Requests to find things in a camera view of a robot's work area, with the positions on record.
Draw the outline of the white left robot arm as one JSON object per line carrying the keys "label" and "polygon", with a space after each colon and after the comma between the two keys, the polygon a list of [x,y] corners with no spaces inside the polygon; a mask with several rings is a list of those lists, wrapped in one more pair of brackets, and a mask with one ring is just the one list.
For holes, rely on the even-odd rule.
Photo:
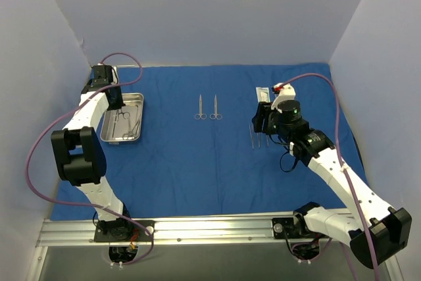
{"label": "white left robot arm", "polygon": [[118,83],[114,67],[98,64],[92,68],[80,96],[80,106],[62,130],[51,134],[51,143],[59,177],[79,189],[95,204],[100,221],[111,222],[109,234],[118,241],[127,240],[133,232],[125,204],[117,198],[105,174],[106,157],[97,136],[102,116],[108,110],[124,106],[120,87],[99,91]]}

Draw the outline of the white sterile packet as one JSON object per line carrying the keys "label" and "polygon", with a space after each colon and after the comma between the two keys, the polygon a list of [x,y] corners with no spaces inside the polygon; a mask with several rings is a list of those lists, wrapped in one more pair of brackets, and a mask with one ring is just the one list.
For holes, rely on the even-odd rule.
{"label": "white sterile packet", "polygon": [[270,90],[269,88],[264,87],[256,87],[256,93],[257,93],[257,100],[258,102],[270,102]]}

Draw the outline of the steel surgical scissors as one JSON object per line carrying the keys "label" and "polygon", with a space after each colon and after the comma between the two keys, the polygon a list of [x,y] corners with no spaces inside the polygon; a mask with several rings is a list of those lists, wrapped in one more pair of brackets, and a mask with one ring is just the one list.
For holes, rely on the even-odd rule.
{"label": "steel surgical scissors", "polygon": [[203,111],[203,97],[200,94],[198,98],[198,112],[194,115],[195,120],[205,120],[207,115]]}
{"label": "steel surgical scissors", "polygon": [[214,111],[210,114],[209,118],[211,120],[221,120],[222,115],[218,112],[218,98],[217,95],[214,96]]}

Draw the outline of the blue surgical drape cloth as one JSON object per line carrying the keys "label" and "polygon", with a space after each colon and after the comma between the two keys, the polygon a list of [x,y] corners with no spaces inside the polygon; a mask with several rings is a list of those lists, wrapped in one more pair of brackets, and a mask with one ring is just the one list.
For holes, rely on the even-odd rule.
{"label": "blue surgical drape cloth", "polygon": [[[364,169],[352,131],[335,100],[326,63],[289,66],[121,68],[125,92],[145,98],[140,138],[103,144],[106,177],[136,218],[292,211],[313,201],[327,209],[341,200],[317,175],[297,164],[249,125],[257,109],[256,87],[293,79],[303,117],[330,139],[359,175]],[[195,120],[199,95],[205,120]],[[211,120],[214,96],[221,120]]]}

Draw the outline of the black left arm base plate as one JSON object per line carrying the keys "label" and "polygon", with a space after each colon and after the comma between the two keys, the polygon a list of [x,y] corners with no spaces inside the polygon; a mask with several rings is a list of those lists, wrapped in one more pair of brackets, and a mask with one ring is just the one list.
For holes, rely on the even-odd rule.
{"label": "black left arm base plate", "polygon": [[94,242],[150,242],[151,236],[145,230],[124,219],[114,221],[99,221],[96,224]]}

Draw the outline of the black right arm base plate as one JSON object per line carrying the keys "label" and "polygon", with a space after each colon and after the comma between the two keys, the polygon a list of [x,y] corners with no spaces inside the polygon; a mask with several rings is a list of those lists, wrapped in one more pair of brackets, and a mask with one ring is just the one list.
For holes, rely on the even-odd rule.
{"label": "black right arm base plate", "polygon": [[272,233],[275,240],[295,240],[295,239],[309,239],[327,238],[319,232],[310,231],[303,223],[291,217],[275,217],[271,219]]}

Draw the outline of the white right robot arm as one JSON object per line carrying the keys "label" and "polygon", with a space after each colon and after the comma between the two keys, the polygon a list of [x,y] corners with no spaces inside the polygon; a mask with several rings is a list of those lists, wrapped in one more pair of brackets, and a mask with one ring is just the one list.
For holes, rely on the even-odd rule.
{"label": "white right robot arm", "polygon": [[345,217],[309,202],[294,211],[285,231],[300,238],[322,235],[344,243],[367,268],[406,248],[412,224],[409,212],[376,195],[338,157],[333,141],[303,119],[298,101],[284,100],[276,106],[261,101],[252,124],[257,133],[276,135],[287,154],[318,175],[352,215]]}

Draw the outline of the metal surgical instrument tray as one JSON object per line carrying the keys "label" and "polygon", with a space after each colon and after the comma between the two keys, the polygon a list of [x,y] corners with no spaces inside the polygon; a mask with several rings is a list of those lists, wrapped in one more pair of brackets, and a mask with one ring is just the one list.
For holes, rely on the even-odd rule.
{"label": "metal surgical instrument tray", "polygon": [[124,106],[121,109],[104,114],[100,138],[106,143],[132,143],[140,138],[144,96],[141,93],[123,93],[122,98]]}

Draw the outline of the steel hemostat clamp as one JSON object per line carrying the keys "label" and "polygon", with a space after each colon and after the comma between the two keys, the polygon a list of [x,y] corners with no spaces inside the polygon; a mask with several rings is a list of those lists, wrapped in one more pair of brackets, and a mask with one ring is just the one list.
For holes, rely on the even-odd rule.
{"label": "steel hemostat clamp", "polygon": [[123,109],[114,111],[114,127],[112,128],[112,137],[122,137],[130,129],[131,114]]}
{"label": "steel hemostat clamp", "polygon": [[140,127],[140,108],[138,105],[127,106],[125,111],[122,111],[122,118],[127,122],[127,130],[122,134],[123,140],[135,140],[137,138]]}

